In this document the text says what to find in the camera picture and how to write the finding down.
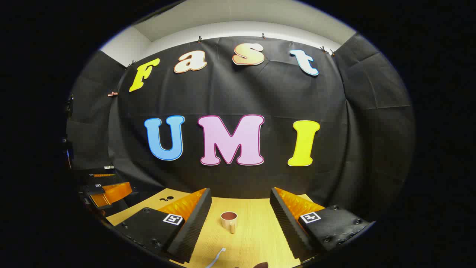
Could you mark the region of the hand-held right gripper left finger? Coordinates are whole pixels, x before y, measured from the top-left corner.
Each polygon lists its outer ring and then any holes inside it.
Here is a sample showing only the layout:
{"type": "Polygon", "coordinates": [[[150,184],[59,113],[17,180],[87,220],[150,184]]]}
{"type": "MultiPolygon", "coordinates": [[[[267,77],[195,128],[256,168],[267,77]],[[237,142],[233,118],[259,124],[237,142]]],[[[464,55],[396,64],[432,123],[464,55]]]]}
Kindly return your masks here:
{"type": "Polygon", "coordinates": [[[189,262],[212,204],[210,188],[203,188],[162,207],[143,207],[113,230],[148,253],[189,262]]]}

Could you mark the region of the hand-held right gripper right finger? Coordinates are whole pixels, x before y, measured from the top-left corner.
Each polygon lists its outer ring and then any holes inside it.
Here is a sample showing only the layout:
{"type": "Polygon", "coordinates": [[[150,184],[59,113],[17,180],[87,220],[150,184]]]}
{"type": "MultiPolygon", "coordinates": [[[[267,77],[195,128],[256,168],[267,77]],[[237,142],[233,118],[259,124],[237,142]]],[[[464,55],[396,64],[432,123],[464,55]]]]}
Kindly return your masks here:
{"type": "Polygon", "coordinates": [[[372,226],[340,205],[323,207],[277,187],[270,190],[269,202],[293,256],[301,261],[343,248],[372,226]]]}

